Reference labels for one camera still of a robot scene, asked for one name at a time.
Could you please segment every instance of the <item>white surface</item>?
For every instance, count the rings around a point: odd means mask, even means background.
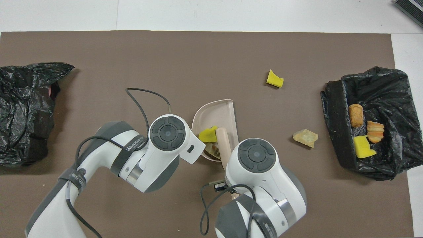
[[[119,0],[127,29],[423,33],[391,0]]]
[[[400,33],[396,68],[422,119],[423,29],[393,0],[0,0],[1,31],[218,30]],[[423,166],[408,171],[415,236],[423,237]]]
[[[395,67],[408,74],[420,123],[423,120],[423,34],[391,36]],[[423,166],[407,171],[414,236],[423,236]]]
[[[115,30],[118,0],[0,0],[1,31]]]

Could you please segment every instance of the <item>black cable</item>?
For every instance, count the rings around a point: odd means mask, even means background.
[[[82,222],[82,224],[84,224],[88,229],[90,229],[90,231],[92,231],[94,234],[96,234],[96,236],[98,238],[102,238],[102,236],[100,235],[100,233],[94,229],[94,227],[92,227],[86,220],[84,220],[84,218],[82,218],[78,212],[75,210],[75,208],[72,206],[71,204],[71,200],[70,199],[66,199],[66,204],[69,207],[69,210],[71,210],[72,214],[78,218],[78,220],[80,220]]]
[[[143,114],[143,117],[144,117],[144,120],[145,120],[146,126],[147,126],[147,133],[148,133],[148,130],[150,129],[150,125],[148,124],[148,119],[147,119],[146,113],[144,112],[143,108],[138,103],[138,101],[134,98],[134,96],[129,92],[129,90],[137,90],[137,91],[149,92],[149,93],[155,94],[155,95],[163,98],[166,101],[166,103],[168,104],[169,114],[172,113],[172,110],[170,109],[170,103],[169,103],[169,101],[164,96],[162,96],[162,95],[160,95],[160,94],[158,94],[156,92],[147,90],[147,89],[138,89],[138,88],[127,88],[127,89],[125,89],[126,93],[131,97],[131,99],[135,102],[135,104],[137,105],[137,107],[139,108],[139,110],[141,111],[141,113]]]
[[[75,169],[75,170],[79,167],[79,165],[81,165],[81,163],[80,163],[80,161],[79,161],[79,154],[80,154],[80,151],[81,151],[82,146],[83,146],[85,143],[87,143],[87,141],[90,141],[90,140],[92,140],[92,139],[101,139],[101,140],[105,140],[105,141],[108,141],[108,142],[110,142],[110,143],[114,144],[115,146],[117,146],[117,147],[119,147],[119,148],[123,149],[123,146],[121,146],[121,145],[120,145],[120,144],[118,144],[116,141],[113,141],[113,140],[111,140],[111,139],[109,139],[109,138],[106,138],[106,137],[103,137],[103,136],[90,136],[90,137],[86,138],[85,140],[83,140],[83,141],[79,144],[79,146],[78,146],[78,149],[77,149],[77,152],[76,152],[76,155],[75,155],[75,163],[74,163],[74,169]]]
[[[231,190],[233,190],[234,188],[238,188],[238,187],[243,187],[246,188],[250,191],[251,195],[252,195],[252,199],[255,201],[255,193],[253,191],[252,188],[250,188],[249,186],[245,185],[245,184],[237,184],[237,185],[233,185],[230,186],[228,188],[226,188],[225,190],[221,191],[220,194],[218,194],[210,203],[208,206],[206,206],[206,202],[204,201],[204,197],[203,197],[203,190],[205,187],[210,186],[212,184],[206,184],[204,185],[201,189],[200,189],[200,197],[201,197],[201,201],[203,202],[204,205],[204,212],[203,215],[201,216],[201,220],[200,220],[200,233],[202,235],[207,235],[207,233],[209,232],[209,227],[210,227],[210,222],[209,222],[209,213],[208,210],[210,208],[210,206],[217,201],[217,199],[219,199],[224,193],[229,192]],[[207,221],[207,228],[206,228],[206,232],[203,232],[203,220],[204,220],[204,216],[206,217],[206,221]],[[252,216],[250,214],[250,220],[248,222],[248,229],[247,229],[247,237],[250,237],[250,231],[251,231],[251,220],[252,220]]]

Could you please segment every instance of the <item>sponge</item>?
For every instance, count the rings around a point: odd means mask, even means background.
[[[276,74],[274,74],[273,71],[270,70],[269,75],[267,76],[266,83],[272,84],[273,86],[280,88],[283,85],[283,78],[276,76]]]
[[[370,149],[370,144],[366,138],[367,136],[354,137],[355,155],[360,158],[367,158],[376,154],[376,151]]]
[[[203,130],[202,132],[200,132],[200,134],[198,135],[198,138],[200,139],[200,141],[206,143],[206,142],[217,142],[217,137],[216,137],[216,129],[217,126],[213,126],[211,128],[207,128],[205,130]]]

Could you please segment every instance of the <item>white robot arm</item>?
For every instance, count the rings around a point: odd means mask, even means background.
[[[163,115],[152,123],[147,144],[142,135],[123,121],[105,124],[96,136],[120,146],[94,139],[33,213],[25,228],[27,238],[85,238],[66,199],[74,204],[99,167],[109,168],[141,192],[151,192],[169,180],[179,165],[179,158],[194,163],[205,147],[188,124],[173,114]]]
[[[275,148],[267,141],[250,138],[232,151],[226,167],[226,183],[241,194],[221,207],[215,224],[218,238],[276,238],[306,213],[307,200],[300,181],[282,167]]]

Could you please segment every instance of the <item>crumpled plastic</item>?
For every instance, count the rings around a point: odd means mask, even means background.
[[[374,67],[328,82],[321,92],[324,119],[338,161],[344,168],[378,181],[423,164],[423,142],[407,74]],[[364,124],[352,128],[348,106],[363,106]],[[384,138],[371,149],[376,155],[358,159],[353,137],[366,135],[366,121],[385,125]]]
[[[57,81],[73,68],[55,62],[0,67],[0,165],[29,165],[47,156]]]

